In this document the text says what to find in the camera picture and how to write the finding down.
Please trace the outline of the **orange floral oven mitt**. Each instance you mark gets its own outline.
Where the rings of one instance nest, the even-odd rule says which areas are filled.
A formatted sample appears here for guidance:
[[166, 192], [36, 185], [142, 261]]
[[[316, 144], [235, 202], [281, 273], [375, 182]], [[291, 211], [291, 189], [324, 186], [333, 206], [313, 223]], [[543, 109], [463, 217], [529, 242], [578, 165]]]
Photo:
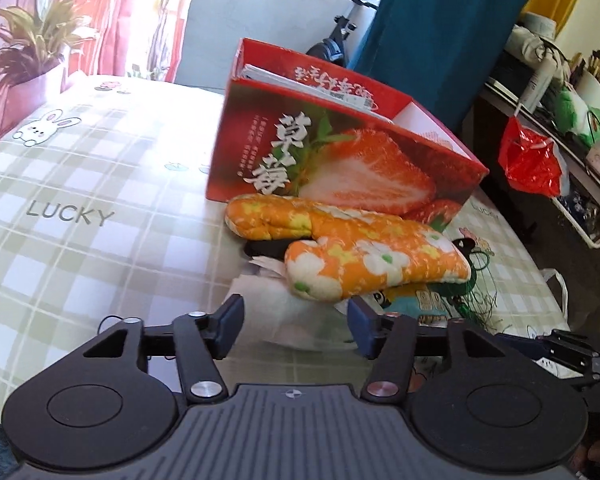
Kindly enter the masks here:
[[285, 278], [296, 295], [339, 302], [405, 284], [464, 284], [471, 267], [445, 236], [392, 214], [249, 194], [230, 200], [227, 227], [243, 240], [289, 240]]

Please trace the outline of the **white brush holder cup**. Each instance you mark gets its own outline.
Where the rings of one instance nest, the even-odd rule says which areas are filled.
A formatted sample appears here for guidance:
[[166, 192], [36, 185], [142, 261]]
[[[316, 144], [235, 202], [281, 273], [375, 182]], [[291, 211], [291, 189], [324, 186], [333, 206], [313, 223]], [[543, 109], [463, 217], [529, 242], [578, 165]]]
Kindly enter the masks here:
[[576, 91], [589, 108], [600, 110], [600, 83], [588, 70], [582, 72]]

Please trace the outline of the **white spray bottle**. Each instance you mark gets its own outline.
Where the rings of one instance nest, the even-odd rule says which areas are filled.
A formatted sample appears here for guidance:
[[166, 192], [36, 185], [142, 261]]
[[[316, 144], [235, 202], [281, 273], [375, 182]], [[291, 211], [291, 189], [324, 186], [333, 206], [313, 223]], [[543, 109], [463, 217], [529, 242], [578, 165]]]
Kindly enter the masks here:
[[544, 93], [554, 79], [557, 63], [553, 55], [545, 55], [539, 67], [530, 78], [527, 87], [519, 98], [519, 105], [532, 114], [540, 104]]

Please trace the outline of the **teal curtain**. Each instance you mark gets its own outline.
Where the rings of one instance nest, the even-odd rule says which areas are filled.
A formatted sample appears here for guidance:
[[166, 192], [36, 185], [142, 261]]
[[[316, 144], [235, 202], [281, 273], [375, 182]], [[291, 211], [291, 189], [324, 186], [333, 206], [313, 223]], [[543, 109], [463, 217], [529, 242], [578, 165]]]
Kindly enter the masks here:
[[381, 0], [350, 70], [408, 94], [454, 130], [528, 0]]

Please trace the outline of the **beige drawstring pouch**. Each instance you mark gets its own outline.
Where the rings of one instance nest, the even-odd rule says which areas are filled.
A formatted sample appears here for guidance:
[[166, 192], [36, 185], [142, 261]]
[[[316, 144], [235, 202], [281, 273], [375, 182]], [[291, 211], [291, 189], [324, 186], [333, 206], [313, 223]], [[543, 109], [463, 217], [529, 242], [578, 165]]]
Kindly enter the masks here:
[[571, 75], [569, 61], [555, 44], [557, 23], [551, 18], [533, 12], [521, 14], [514, 25], [504, 50], [532, 68], [539, 68], [545, 55], [556, 62], [555, 79], [567, 80]]

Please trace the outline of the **potted green plant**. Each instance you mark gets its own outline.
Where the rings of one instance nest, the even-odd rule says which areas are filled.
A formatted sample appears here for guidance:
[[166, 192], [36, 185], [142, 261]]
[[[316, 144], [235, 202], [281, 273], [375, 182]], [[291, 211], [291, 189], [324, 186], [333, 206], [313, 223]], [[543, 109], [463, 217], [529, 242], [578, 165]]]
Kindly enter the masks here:
[[0, 138], [58, 96], [70, 54], [97, 37], [86, 0], [0, 6]]

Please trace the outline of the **red strawberry cardboard box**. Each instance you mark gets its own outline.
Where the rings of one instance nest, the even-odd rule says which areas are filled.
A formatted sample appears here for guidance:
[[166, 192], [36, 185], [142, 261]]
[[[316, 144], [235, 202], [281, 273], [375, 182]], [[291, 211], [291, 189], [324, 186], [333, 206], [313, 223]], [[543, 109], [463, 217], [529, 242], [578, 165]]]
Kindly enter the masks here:
[[206, 195], [300, 197], [442, 231], [487, 173], [411, 96], [245, 38], [227, 81]]

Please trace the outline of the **green plush toy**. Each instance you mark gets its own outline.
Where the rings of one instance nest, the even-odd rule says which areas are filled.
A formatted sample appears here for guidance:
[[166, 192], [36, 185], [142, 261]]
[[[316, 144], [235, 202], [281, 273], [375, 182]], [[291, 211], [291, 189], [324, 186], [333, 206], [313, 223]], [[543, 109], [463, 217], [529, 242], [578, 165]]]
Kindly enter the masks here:
[[589, 107], [566, 84], [554, 99], [554, 122], [560, 133], [571, 133], [586, 148], [600, 143], [600, 110]]

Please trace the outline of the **checked bunny tablecloth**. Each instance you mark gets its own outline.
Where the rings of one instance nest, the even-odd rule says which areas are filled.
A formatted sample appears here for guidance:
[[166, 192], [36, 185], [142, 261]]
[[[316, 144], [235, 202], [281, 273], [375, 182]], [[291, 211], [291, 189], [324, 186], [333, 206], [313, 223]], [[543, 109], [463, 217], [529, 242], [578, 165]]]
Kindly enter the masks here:
[[31, 376], [117, 318], [163, 325], [249, 270], [206, 196], [223, 99], [91, 76], [0, 140], [0, 415]]

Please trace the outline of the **light blue snack packet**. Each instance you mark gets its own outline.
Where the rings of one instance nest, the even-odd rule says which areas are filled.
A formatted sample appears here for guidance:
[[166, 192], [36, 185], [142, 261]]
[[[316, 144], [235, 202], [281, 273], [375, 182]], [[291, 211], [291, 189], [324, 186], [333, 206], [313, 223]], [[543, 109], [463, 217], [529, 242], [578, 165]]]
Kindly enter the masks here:
[[442, 297], [426, 284], [405, 284], [378, 290], [363, 298], [376, 312], [416, 318], [420, 324], [443, 322], [450, 317]]

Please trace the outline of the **red plastic bag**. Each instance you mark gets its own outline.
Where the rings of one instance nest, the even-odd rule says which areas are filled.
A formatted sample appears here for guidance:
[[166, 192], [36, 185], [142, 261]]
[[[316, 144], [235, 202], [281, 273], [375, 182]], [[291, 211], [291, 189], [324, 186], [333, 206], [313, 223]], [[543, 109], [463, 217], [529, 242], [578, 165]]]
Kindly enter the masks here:
[[498, 164], [516, 191], [548, 198], [569, 192], [568, 169], [556, 142], [521, 125], [516, 116], [508, 118]]

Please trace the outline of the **white tissue paper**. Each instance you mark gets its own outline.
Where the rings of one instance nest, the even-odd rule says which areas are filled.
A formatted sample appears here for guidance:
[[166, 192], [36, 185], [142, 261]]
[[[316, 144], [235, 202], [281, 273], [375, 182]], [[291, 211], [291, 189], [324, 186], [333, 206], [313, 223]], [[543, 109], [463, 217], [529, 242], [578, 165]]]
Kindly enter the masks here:
[[242, 296], [245, 319], [238, 344], [267, 342], [301, 351], [347, 351], [355, 348], [346, 316], [332, 304], [294, 296], [283, 263], [266, 257], [249, 261], [228, 291]]

